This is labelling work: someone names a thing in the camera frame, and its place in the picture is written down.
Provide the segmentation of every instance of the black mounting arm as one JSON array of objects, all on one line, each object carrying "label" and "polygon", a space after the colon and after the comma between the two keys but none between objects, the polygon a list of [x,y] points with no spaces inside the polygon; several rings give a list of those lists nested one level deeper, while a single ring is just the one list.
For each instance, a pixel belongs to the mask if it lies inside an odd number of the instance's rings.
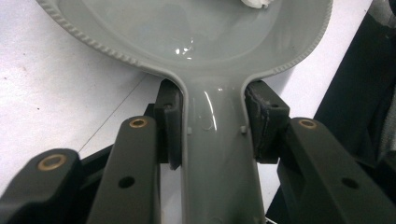
[{"label": "black mounting arm", "polygon": [[[158,164],[181,164],[181,99],[165,80],[146,116],[121,124],[114,146],[82,161],[69,149],[31,159],[0,199],[0,224],[160,223]],[[247,86],[246,103],[254,155],[279,161],[292,223],[396,223],[396,153],[377,167],[359,164],[318,121],[290,119],[263,82]]]}]

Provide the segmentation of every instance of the textured edge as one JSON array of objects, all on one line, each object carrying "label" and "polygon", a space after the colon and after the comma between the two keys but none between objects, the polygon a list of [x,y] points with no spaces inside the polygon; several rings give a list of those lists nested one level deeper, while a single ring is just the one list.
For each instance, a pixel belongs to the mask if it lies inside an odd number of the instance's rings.
[{"label": "textured edge", "polygon": [[78,39],[79,41],[83,42],[84,44],[90,46],[93,49],[99,50],[102,53],[106,54],[107,56],[110,56],[112,58],[115,58],[119,61],[122,61],[124,63],[128,63],[132,66],[135,67],[140,67],[140,63],[137,59],[132,58],[124,53],[121,53],[119,51],[116,51],[114,49],[111,49],[95,39],[89,37],[88,35],[85,35],[83,32],[81,32],[78,28],[76,28],[73,24],[71,24],[69,21],[67,21],[61,13],[56,10],[56,8],[50,4],[47,0],[36,0],[37,3],[49,14],[53,20],[55,20],[62,28],[64,28],[69,34],[71,34],[73,37]]},{"label": "textured edge", "polygon": [[[144,63],[145,66],[142,66],[142,63],[140,63],[137,59],[132,58],[131,56],[128,56],[124,53],[121,53],[119,51],[116,51],[114,49],[111,49],[95,39],[89,37],[88,35],[85,35],[83,32],[81,32],[79,29],[77,29],[73,24],[71,24],[69,21],[67,21],[61,13],[59,13],[53,6],[48,2],[48,0],[36,0],[37,3],[52,17],[53,20],[55,20],[59,25],[61,25],[62,28],[64,28],[69,34],[74,36],[76,39],[79,41],[83,42],[84,44],[90,46],[93,49],[99,50],[102,53],[106,54],[107,56],[110,56],[112,58],[115,58],[119,61],[122,61],[124,63],[128,63],[132,66],[135,67],[146,67],[147,69],[153,69],[153,70],[159,70],[156,66],[153,66],[150,63]],[[265,74],[268,76],[275,75],[281,72],[284,72],[296,64],[300,63],[303,59],[305,59],[309,54],[312,53],[312,51],[316,48],[316,46],[319,44],[321,38],[324,36],[327,26],[330,21],[330,17],[332,15],[332,2],[333,0],[329,1],[329,5],[326,11],[326,17],[325,21],[323,22],[322,28],[314,40],[314,42],[311,44],[311,46],[299,57],[294,59],[293,61],[289,63],[284,63],[280,65],[279,67],[276,67],[274,69],[271,69],[269,71],[263,71],[264,73],[262,74],[263,77],[267,77]]]},{"label": "textured edge", "polygon": [[272,69],[271,70],[272,75],[284,72],[284,71],[294,67],[295,65],[300,63],[302,60],[304,60],[306,57],[308,57],[308,55],[310,55],[312,53],[312,51],[314,51],[314,49],[318,46],[320,40],[326,33],[327,27],[329,25],[330,17],[332,16],[332,3],[333,3],[333,0],[330,0],[329,5],[327,6],[326,17],[324,19],[323,25],[322,25],[317,37],[315,38],[314,42],[311,44],[311,46],[309,46],[309,48],[303,54],[301,54],[300,56],[295,58],[293,61],[291,61],[289,63],[284,63],[284,64],[280,65],[279,67]]}]

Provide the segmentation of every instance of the raised rim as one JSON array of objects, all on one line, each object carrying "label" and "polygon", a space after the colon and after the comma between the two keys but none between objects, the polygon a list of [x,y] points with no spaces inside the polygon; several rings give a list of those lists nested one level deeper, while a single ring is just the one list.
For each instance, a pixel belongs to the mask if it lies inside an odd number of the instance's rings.
[{"label": "raised rim", "polygon": [[[76,39],[83,42],[84,44],[92,47],[93,49],[97,49],[97,50],[101,51],[102,53],[106,54],[107,56],[110,56],[110,57],[112,57],[116,60],[122,61],[124,63],[128,63],[129,65],[132,65],[135,67],[139,67],[139,68],[147,69],[147,70],[151,70],[151,71],[157,71],[160,74],[168,75],[168,76],[170,74],[173,74],[173,72],[159,68],[158,66],[155,66],[151,63],[140,62],[139,60],[135,59],[134,57],[131,57],[125,53],[122,53],[122,52],[116,51],[112,48],[109,48],[108,46],[96,41],[92,37],[85,35],[83,32],[81,32],[72,23],[70,23],[67,19],[65,19],[63,14],[59,13],[58,10],[51,3],[48,2],[48,0],[36,0],[36,1],[52,17],[52,19],[55,20],[59,25],[61,25],[68,33],[70,33],[72,36],[74,36]],[[268,71],[262,71],[258,74],[253,74],[248,77],[248,80],[251,81],[254,79],[269,77],[271,75],[275,75],[275,74],[284,72],[284,71],[292,68],[296,64],[300,63],[309,54],[311,54],[326,32],[327,26],[330,21],[330,17],[332,15],[332,3],[333,3],[333,0],[329,0],[329,5],[327,7],[325,20],[324,20],[323,25],[320,29],[320,32],[318,33],[318,35],[315,38],[315,40],[313,41],[313,43],[310,45],[310,47],[308,47],[306,49],[305,52],[303,52],[301,55],[296,57],[291,62],[284,63],[278,67],[269,69]]]}]

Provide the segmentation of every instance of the glossy surface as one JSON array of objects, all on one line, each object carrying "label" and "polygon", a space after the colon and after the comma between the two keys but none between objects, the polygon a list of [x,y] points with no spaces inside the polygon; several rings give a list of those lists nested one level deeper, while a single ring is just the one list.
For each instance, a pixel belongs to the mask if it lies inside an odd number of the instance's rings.
[{"label": "glossy surface", "polygon": [[183,90],[185,223],[263,223],[242,93],[252,80],[306,57],[324,33],[330,0],[38,0],[95,49]]}]

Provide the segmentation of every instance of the brass insert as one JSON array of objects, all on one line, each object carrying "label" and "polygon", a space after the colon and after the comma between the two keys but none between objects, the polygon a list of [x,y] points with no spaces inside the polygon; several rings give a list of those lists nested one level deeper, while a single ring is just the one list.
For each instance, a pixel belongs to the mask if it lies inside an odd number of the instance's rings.
[{"label": "brass insert", "polygon": [[143,128],[148,124],[145,119],[133,119],[129,125],[133,128]]},{"label": "brass insert", "polygon": [[40,171],[50,171],[62,166],[66,162],[66,156],[62,154],[53,154],[44,158],[38,165]]},{"label": "brass insert", "polygon": [[310,119],[300,119],[299,124],[307,129],[316,129],[318,125]]}]

